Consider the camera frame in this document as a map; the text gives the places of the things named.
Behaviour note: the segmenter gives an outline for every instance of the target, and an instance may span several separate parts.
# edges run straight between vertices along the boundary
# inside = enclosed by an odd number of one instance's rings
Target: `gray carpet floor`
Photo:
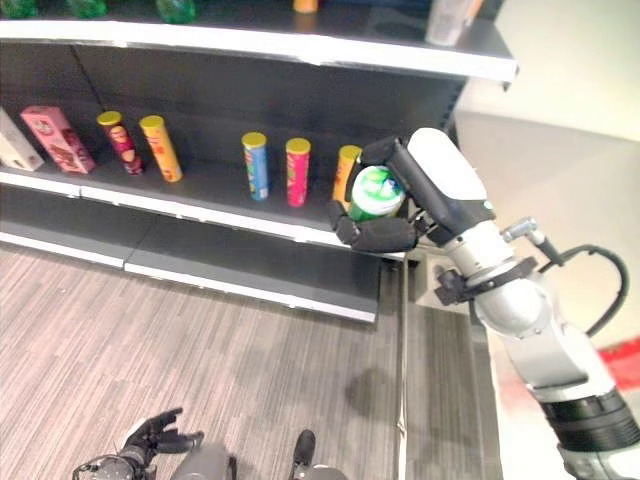
[[[303,428],[317,462],[394,478],[398,278],[372,326],[2,246],[0,478],[70,478],[175,406],[241,479],[284,480]],[[407,478],[482,478],[466,320],[421,309],[407,328]]]

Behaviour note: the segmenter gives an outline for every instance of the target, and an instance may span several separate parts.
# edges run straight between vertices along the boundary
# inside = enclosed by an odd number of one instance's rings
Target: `yellow chip can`
[[[167,182],[177,182],[182,178],[182,169],[178,163],[169,134],[160,115],[149,115],[140,120],[140,127],[158,162],[162,176]]]
[[[344,205],[344,208],[349,209],[350,202],[347,202],[345,196],[347,193],[347,181],[349,175],[353,169],[353,165],[356,163],[358,155],[360,155],[362,149],[355,145],[345,145],[340,149],[338,154],[338,168],[336,169],[336,179],[333,184],[333,200],[338,200]]]

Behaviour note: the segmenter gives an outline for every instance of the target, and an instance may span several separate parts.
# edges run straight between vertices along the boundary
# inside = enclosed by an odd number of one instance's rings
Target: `white box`
[[[7,167],[31,172],[44,163],[2,107],[0,107],[0,163]]]

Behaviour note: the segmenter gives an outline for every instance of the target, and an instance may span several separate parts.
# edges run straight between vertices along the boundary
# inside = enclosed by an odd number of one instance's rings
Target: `green bottle on top shelf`
[[[95,18],[107,13],[104,0],[67,0],[67,5],[77,18]]]
[[[191,23],[196,18],[194,0],[156,0],[156,7],[165,23]]]
[[[38,14],[35,0],[0,0],[0,7],[9,18],[29,18]]]

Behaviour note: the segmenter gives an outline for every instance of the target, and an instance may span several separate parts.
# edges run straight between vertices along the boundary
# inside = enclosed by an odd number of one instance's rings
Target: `store shelf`
[[[312,181],[306,204],[294,208],[287,204],[283,177],[272,175],[269,198],[256,202],[248,193],[246,170],[222,162],[192,161],[177,183],[165,182],[155,165],[143,175],[127,175],[107,150],[98,156],[98,167],[89,175],[65,174],[50,161],[35,172],[0,167],[0,182],[11,185],[69,195],[79,189],[79,195],[89,200],[348,249],[331,231],[327,217],[332,182]],[[404,254],[384,256],[399,260]]]
[[[0,189],[1,242],[116,268],[124,267],[154,220],[135,210],[12,187]]]
[[[358,69],[442,74],[512,82],[517,64],[494,24],[478,19],[455,48],[424,42],[427,12],[326,2],[314,15],[290,2],[200,2],[188,26],[160,23],[154,2],[109,2],[97,20],[71,20],[64,2],[37,20],[4,20],[0,41],[215,51]]]
[[[159,217],[125,271],[375,321],[379,258]]]

